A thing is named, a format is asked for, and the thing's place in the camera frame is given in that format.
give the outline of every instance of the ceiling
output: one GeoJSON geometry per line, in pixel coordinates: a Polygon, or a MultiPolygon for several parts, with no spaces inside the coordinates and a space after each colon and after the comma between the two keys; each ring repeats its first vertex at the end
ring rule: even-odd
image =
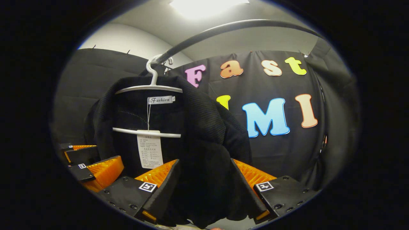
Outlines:
{"type": "MultiPolygon", "coordinates": [[[[249,0],[250,4],[235,5],[221,15],[202,20],[187,20],[169,5],[171,1],[147,1],[112,20],[111,23],[144,30],[172,46],[209,28],[240,20],[279,20],[310,28],[284,9],[260,0],[249,0]]],[[[308,53],[316,41],[316,36],[294,29],[256,27],[211,37],[186,48],[182,53],[193,61],[251,50],[294,52],[300,50],[308,53]]]]}

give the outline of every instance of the clothing tag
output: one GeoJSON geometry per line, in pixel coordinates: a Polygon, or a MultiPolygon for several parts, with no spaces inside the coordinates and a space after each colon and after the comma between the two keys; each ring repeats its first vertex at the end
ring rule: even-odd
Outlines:
{"type": "MultiPolygon", "coordinates": [[[[157,130],[150,130],[152,133],[160,133],[157,130]]],[[[160,137],[149,135],[137,135],[139,158],[141,159],[142,168],[154,169],[163,165],[162,147],[160,137]]]]}
{"type": "Polygon", "coordinates": [[[163,96],[163,97],[148,97],[149,105],[156,104],[170,104],[175,101],[175,96],[163,96]]]}

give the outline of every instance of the black jacket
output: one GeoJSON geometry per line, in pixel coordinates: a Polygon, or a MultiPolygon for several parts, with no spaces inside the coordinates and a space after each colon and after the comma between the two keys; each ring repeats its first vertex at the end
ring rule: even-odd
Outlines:
{"type": "Polygon", "coordinates": [[[159,77],[158,85],[181,88],[183,93],[136,90],[115,95],[120,89],[150,84],[151,77],[127,77],[116,82],[94,104],[85,120],[87,144],[95,144],[101,159],[120,155],[125,173],[136,177],[144,169],[137,136],[112,131],[147,129],[147,97],[175,96],[171,104],[151,106],[150,130],[180,133],[181,138],[161,138],[163,162],[180,160],[181,174],[164,219],[204,228],[219,219],[244,219],[248,193],[230,158],[251,164],[247,130],[231,113],[181,77],[159,77]]]}

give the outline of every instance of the blue letter m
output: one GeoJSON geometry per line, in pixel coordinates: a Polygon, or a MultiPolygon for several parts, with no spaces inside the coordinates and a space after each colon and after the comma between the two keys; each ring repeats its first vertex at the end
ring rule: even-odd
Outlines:
{"type": "Polygon", "coordinates": [[[258,136],[256,125],[263,136],[265,136],[271,122],[273,122],[273,128],[270,131],[271,135],[284,135],[289,133],[290,128],[287,127],[287,123],[285,122],[284,103],[285,100],[283,98],[271,100],[265,114],[256,103],[243,105],[242,109],[247,114],[247,131],[249,132],[249,137],[255,138],[258,136]]]}

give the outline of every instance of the white plastic hanger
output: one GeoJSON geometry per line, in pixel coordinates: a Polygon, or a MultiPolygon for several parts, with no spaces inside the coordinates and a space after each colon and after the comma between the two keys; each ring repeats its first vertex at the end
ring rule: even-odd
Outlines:
{"type": "MultiPolygon", "coordinates": [[[[161,54],[154,56],[153,58],[149,59],[148,62],[146,63],[146,69],[149,73],[153,75],[152,81],[150,85],[145,85],[145,86],[132,86],[128,88],[121,89],[117,91],[115,94],[119,94],[122,92],[128,92],[128,91],[133,91],[133,90],[166,90],[166,91],[172,91],[172,92],[180,92],[182,93],[181,88],[175,88],[175,87],[170,87],[170,86],[157,86],[156,81],[157,81],[157,71],[151,68],[151,62],[155,60],[156,58],[160,57],[161,54]]],[[[169,65],[173,64],[173,59],[169,58],[169,65]]],[[[130,134],[137,134],[137,135],[149,135],[149,136],[154,136],[154,137],[162,137],[162,138],[180,138],[180,134],[175,134],[175,133],[156,133],[156,132],[150,132],[150,131],[141,131],[141,130],[130,130],[130,129],[120,129],[120,128],[112,128],[113,131],[121,132],[121,133],[130,133],[130,134]]]]}

